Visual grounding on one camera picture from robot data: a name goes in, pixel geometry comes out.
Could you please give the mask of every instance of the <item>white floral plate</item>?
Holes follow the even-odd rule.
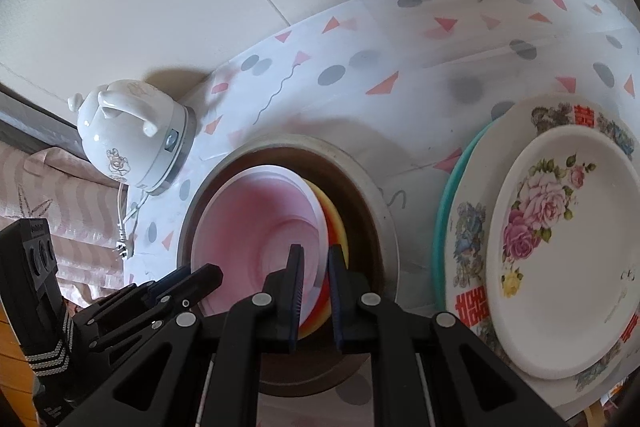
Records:
[[[486,293],[508,357],[538,378],[580,373],[640,301],[640,178],[604,134],[556,127],[511,166],[495,203]]]
[[[571,123],[597,128],[609,136],[640,171],[640,154],[635,153],[638,142],[620,120],[575,94],[537,96],[511,107],[484,134],[469,158],[451,205],[444,247],[447,310],[507,363],[511,361],[495,334],[484,287],[491,215],[507,172],[524,148],[539,134]],[[568,404],[593,390],[623,359],[636,322],[632,319],[606,355],[573,377],[542,380],[520,371],[513,363],[511,366],[549,405]]]

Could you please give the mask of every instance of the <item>squiggly line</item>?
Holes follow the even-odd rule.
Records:
[[[291,67],[291,74],[289,76],[286,76],[285,78],[282,79],[281,83],[280,83],[280,89],[277,90],[275,93],[273,93],[271,95],[271,98],[269,99],[269,102],[267,102],[267,105],[265,105],[259,112],[258,112],[258,116],[255,118],[255,122],[253,125],[258,123],[258,120],[260,119],[260,115],[262,114],[262,112],[267,109],[267,107],[269,107],[271,105],[271,100],[273,100],[273,98],[279,94],[282,91],[282,86],[284,86],[284,81],[285,80],[289,80],[292,76],[293,76],[293,70],[295,70],[300,64],[294,64]]]
[[[398,190],[398,192],[391,196],[391,201],[389,201],[386,206],[391,206],[392,204],[394,204],[394,201],[396,201],[396,198],[400,194],[402,194],[402,208],[404,209],[404,207],[406,206],[406,192],[404,190]]]

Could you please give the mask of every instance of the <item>teapot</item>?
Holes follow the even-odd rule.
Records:
[[[195,134],[193,110],[146,82],[117,80],[73,95],[68,106],[95,168],[152,195],[171,184]]]

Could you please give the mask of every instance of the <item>patterned tablecloth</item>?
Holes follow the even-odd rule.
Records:
[[[599,103],[640,136],[639,56],[638,30],[608,0],[351,0],[315,15],[224,64],[181,101],[194,108],[198,133],[172,187],[129,223],[135,254],[125,282],[175,269],[187,207],[226,154],[267,132],[293,132],[334,143],[369,172],[396,224],[399,304],[429,314],[435,213],[469,141],[514,102],[554,91]],[[129,205],[140,197],[130,190]],[[634,333],[638,347],[562,415],[640,365]],[[366,365],[316,396],[261,396],[258,418],[263,427],[372,425],[370,399]]]

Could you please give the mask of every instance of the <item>pink bowl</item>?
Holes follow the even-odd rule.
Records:
[[[328,233],[322,207],[295,172],[275,165],[242,171],[218,190],[196,227],[191,269],[220,266],[220,288],[201,301],[205,315],[228,311],[262,290],[287,264],[292,243],[305,249],[300,324],[311,313],[326,270]]]

